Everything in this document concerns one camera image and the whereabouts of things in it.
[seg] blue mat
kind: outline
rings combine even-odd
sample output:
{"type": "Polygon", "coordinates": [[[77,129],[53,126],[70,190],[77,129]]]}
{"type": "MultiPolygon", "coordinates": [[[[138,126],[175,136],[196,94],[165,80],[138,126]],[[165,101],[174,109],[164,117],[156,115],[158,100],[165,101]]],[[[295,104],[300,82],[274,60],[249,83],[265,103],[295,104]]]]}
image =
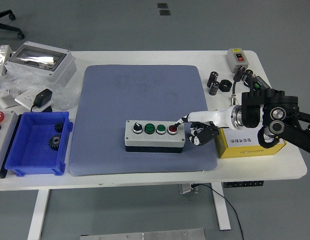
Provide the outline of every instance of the blue mat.
{"type": "MultiPolygon", "coordinates": [[[[69,171],[74,176],[209,171],[214,141],[182,153],[126,152],[126,120],[177,121],[206,111],[198,69],[189,65],[94,65],[84,81],[73,130],[69,171]]],[[[185,124],[189,132],[190,123],[185,124]]]]}

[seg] gray electrical box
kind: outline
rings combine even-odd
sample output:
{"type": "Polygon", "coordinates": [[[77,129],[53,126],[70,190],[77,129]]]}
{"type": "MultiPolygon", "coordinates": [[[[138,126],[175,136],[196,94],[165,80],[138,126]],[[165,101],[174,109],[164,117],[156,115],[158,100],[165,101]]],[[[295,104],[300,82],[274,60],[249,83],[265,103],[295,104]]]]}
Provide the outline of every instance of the gray electrical box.
{"type": "Polygon", "coordinates": [[[231,48],[228,50],[226,55],[226,61],[230,68],[230,71],[234,74],[239,66],[243,66],[246,69],[249,66],[249,61],[247,60],[243,50],[241,48],[231,48]]]}
{"type": "Polygon", "coordinates": [[[8,71],[24,68],[63,87],[76,71],[75,57],[70,50],[26,41],[5,63],[8,71]]]}
{"type": "Polygon", "coordinates": [[[181,153],[185,144],[185,128],[174,128],[173,121],[127,120],[125,149],[127,152],[181,153]]]}

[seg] office chair leg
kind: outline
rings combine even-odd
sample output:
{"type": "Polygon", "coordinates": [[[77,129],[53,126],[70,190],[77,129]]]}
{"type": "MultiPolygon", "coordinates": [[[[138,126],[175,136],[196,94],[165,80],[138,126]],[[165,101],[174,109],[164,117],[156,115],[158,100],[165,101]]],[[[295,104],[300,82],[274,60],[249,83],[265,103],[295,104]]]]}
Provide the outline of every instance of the office chair leg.
{"type": "Polygon", "coordinates": [[[7,11],[2,11],[2,12],[0,12],[0,18],[6,16],[6,15],[8,15],[8,14],[9,14],[9,16],[8,16],[9,19],[15,20],[15,16],[14,16],[12,10],[7,10],[7,11]]]}
{"type": "Polygon", "coordinates": [[[5,24],[0,23],[0,29],[18,32],[18,33],[17,33],[17,38],[19,38],[19,39],[24,39],[24,38],[25,38],[25,36],[24,36],[24,34],[22,33],[22,31],[21,31],[19,28],[17,28],[17,27],[8,26],[8,25],[5,25],[5,24]]]}
{"type": "MultiPolygon", "coordinates": [[[[4,17],[6,15],[8,15],[10,20],[15,20],[16,19],[16,17],[13,14],[12,10],[7,10],[7,11],[0,12],[0,18],[4,17]]],[[[0,23],[0,29],[18,32],[17,33],[17,38],[18,39],[24,39],[25,38],[25,36],[22,33],[21,29],[19,29],[17,27],[13,27],[13,26],[9,26],[9,25],[5,25],[5,24],[0,23]]]]}

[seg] white electrical enclosure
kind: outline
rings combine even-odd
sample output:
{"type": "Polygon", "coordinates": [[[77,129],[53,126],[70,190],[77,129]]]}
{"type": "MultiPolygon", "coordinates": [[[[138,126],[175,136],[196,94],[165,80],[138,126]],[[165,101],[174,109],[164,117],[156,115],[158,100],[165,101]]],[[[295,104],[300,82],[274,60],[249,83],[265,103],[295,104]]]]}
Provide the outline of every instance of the white electrical enclosure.
{"type": "Polygon", "coordinates": [[[11,56],[5,67],[12,73],[24,68],[63,87],[76,71],[75,57],[70,50],[30,41],[26,41],[11,56]]]}

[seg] black gear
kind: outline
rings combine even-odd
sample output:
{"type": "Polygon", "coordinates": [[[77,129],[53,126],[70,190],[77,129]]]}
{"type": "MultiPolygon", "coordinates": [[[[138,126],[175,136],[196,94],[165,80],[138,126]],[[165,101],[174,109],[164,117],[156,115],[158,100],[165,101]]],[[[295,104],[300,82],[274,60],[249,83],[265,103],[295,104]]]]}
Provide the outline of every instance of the black gear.
{"type": "Polygon", "coordinates": [[[54,128],[56,132],[61,133],[63,131],[64,124],[62,122],[56,123],[54,128]]]}
{"type": "Polygon", "coordinates": [[[60,134],[54,135],[52,136],[49,141],[48,141],[48,145],[51,147],[51,149],[57,151],[59,149],[60,146],[60,142],[61,142],[61,136],[60,134]]]}

